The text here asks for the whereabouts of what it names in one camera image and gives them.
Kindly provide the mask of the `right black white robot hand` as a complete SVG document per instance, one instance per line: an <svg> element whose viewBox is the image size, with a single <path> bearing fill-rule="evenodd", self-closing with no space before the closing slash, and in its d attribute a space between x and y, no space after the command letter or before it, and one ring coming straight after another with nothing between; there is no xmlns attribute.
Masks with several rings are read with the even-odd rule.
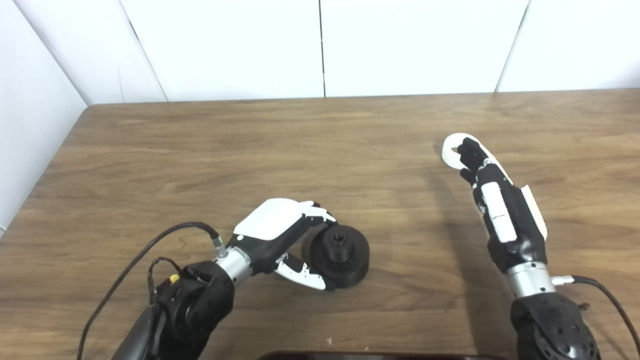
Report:
<svg viewBox="0 0 640 360"><path fill-rule="evenodd" d="M465 137L457 152L462 162L460 176L471 186L474 203L482 213L489 235L487 250L496 268L507 274L517 265L547 264L546 237L525 187L515 186L475 139Z"/></svg>

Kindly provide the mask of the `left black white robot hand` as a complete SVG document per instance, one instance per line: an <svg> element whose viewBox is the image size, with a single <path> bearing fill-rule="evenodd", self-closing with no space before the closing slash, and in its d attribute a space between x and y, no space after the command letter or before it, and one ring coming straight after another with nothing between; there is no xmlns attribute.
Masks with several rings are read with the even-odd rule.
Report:
<svg viewBox="0 0 640 360"><path fill-rule="evenodd" d="M236 288L251 276L275 272L286 280L320 291L334 291L336 284L289 249L311 229L338 221L318 203L270 198L238 223L218 265Z"/></svg>

